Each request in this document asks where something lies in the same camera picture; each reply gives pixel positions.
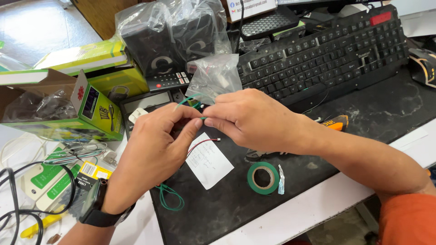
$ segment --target tape roll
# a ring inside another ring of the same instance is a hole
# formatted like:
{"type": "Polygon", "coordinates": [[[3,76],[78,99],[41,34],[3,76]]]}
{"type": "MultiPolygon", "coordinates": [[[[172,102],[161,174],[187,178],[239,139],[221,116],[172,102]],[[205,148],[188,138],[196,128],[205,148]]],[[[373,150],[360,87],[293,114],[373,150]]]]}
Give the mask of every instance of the tape roll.
{"type": "Polygon", "coordinates": [[[253,191],[262,195],[267,195],[275,191],[279,186],[279,181],[280,181],[279,173],[277,172],[276,168],[267,162],[257,162],[253,164],[247,173],[248,185],[253,189],[253,191]],[[266,170],[271,178],[268,186],[266,187],[260,187],[254,181],[254,173],[256,172],[256,170],[259,169],[266,170]]]}

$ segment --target speaker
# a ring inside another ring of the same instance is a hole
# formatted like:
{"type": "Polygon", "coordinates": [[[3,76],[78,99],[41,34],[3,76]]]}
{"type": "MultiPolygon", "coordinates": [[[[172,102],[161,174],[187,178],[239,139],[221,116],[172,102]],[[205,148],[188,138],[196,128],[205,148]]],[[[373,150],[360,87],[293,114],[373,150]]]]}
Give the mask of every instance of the speaker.
{"type": "Polygon", "coordinates": [[[198,18],[172,27],[176,52],[185,62],[215,53],[217,30],[212,18],[207,13],[201,13],[198,18]]]}
{"type": "Polygon", "coordinates": [[[183,67],[166,24],[153,29],[145,26],[123,34],[122,38],[144,76],[176,72],[183,67]]]}

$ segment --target gaming mouse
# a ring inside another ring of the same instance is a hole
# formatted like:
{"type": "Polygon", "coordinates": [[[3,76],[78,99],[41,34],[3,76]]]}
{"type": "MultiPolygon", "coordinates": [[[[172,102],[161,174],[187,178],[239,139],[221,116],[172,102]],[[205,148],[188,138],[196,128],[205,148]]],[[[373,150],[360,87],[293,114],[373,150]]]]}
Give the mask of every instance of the gaming mouse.
{"type": "Polygon", "coordinates": [[[409,71],[412,79],[424,85],[436,88],[436,53],[426,49],[409,49],[409,71]]]}

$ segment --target hand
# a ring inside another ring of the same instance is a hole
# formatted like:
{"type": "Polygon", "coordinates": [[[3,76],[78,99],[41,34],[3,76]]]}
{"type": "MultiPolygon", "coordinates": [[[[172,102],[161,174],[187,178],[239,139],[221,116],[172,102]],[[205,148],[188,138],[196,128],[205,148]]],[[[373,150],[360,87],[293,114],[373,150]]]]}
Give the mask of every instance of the hand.
{"type": "Polygon", "coordinates": [[[171,177],[186,160],[188,147],[203,124],[199,118],[202,115],[194,108],[176,106],[171,103],[137,119],[109,179],[102,211],[122,213],[149,189],[171,177]]]}
{"type": "Polygon", "coordinates": [[[204,124],[237,145],[259,151],[310,154],[325,127],[296,114],[257,89],[219,95],[203,112],[204,124]]]}

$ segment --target desk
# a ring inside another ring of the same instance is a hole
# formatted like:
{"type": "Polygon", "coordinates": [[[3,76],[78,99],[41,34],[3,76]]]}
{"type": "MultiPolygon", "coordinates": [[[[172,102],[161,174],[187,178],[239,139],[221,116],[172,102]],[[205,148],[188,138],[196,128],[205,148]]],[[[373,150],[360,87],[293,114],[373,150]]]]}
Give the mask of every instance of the desk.
{"type": "MultiPolygon", "coordinates": [[[[406,150],[405,153],[415,159],[422,167],[428,167],[436,162],[436,153],[431,148],[431,146],[436,145],[436,119],[420,128],[424,129],[428,135],[412,143],[413,147],[406,150]]],[[[19,137],[22,134],[19,130],[4,126],[0,126],[0,133],[3,135],[0,141],[1,146],[7,139],[19,137]]],[[[126,138],[122,142],[109,143],[110,148],[116,149],[118,159],[126,143],[126,138]]],[[[48,142],[46,150],[49,152],[55,145],[54,142],[48,142]]],[[[25,165],[38,147],[39,145],[36,142],[28,142],[20,152],[7,161],[7,164],[14,169],[25,165]]],[[[20,204],[24,201],[31,203],[20,189],[18,192],[20,204]]],[[[373,193],[371,189],[339,173],[212,244],[282,244],[347,210],[373,193]]],[[[0,214],[10,210],[13,210],[10,190],[9,187],[3,187],[0,189],[0,214]]],[[[32,218],[25,219],[20,225],[20,232],[34,223],[35,221],[32,218]]],[[[75,219],[67,215],[60,222],[45,229],[43,242],[46,242],[55,234],[66,234],[74,224],[75,219]]],[[[7,243],[13,232],[14,229],[2,232],[0,234],[0,243],[7,243]]],[[[17,244],[30,245],[34,243],[35,238],[30,240],[19,239],[17,242],[17,244]]],[[[118,226],[111,244],[163,244],[151,196],[148,192],[138,201],[130,217],[118,226]]]]}

